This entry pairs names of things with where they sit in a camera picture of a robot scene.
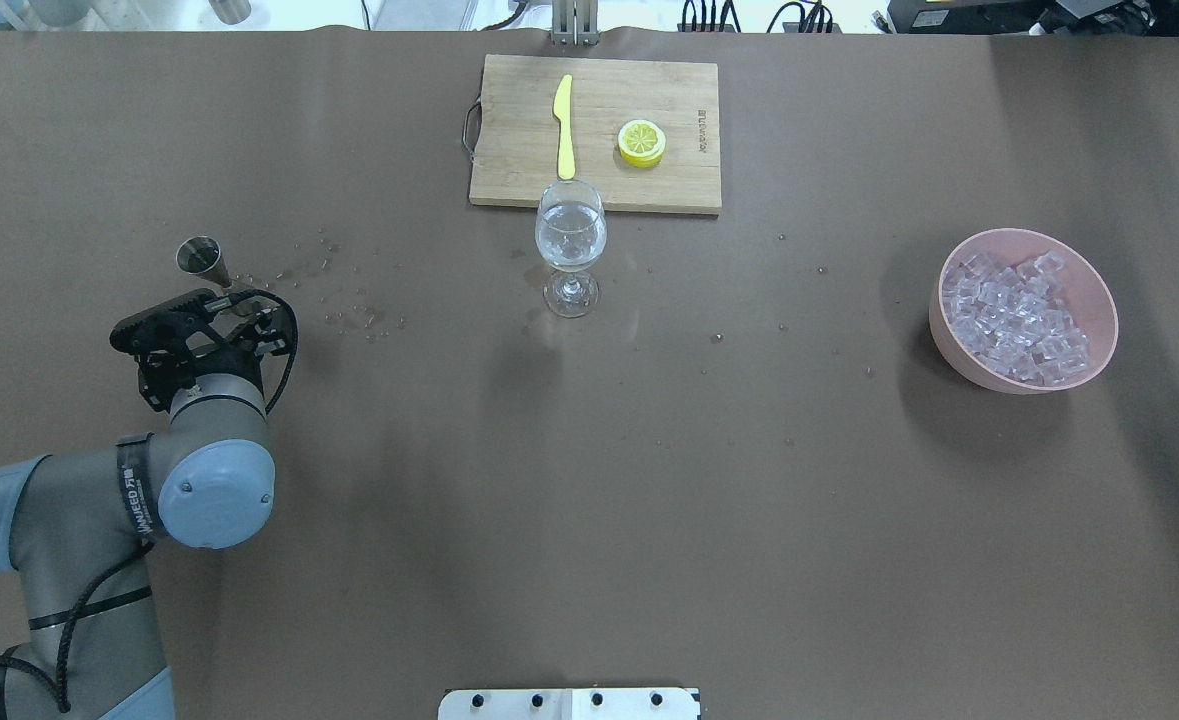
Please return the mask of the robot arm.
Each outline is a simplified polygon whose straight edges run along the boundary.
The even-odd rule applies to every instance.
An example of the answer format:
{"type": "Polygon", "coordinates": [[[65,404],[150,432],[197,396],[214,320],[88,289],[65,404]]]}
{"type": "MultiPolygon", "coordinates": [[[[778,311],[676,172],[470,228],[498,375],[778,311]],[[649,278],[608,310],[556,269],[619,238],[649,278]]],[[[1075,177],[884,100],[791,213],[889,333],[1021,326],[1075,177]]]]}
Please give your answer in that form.
{"type": "Polygon", "coordinates": [[[295,361],[298,322],[264,290],[195,290],[119,322],[162,432],[0,468],[0,573],[21,579],[28,641],[0,650],[0,719],[173,719],[146,557],[223,550],[274,510],[261,363],[295,361]]]}

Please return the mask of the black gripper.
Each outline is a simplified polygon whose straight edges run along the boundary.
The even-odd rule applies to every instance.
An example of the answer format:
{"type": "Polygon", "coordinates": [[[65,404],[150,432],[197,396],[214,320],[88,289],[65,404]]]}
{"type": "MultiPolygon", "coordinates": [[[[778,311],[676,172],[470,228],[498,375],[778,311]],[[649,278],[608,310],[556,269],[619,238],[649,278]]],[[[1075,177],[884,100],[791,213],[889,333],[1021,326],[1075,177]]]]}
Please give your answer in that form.
{"type": "Polygon", "coordinates": [[[110,346],[136,361],[138,394],[154,412],[169,412],[208,375],[233,375],[264,392],[265,356],[286,355],[286,300],[264,290],[243,290],[228,299],[193,290],[118,322],[110,346]],[[228,332],[215,322],[249,300],[264,306],[228,332]]]}

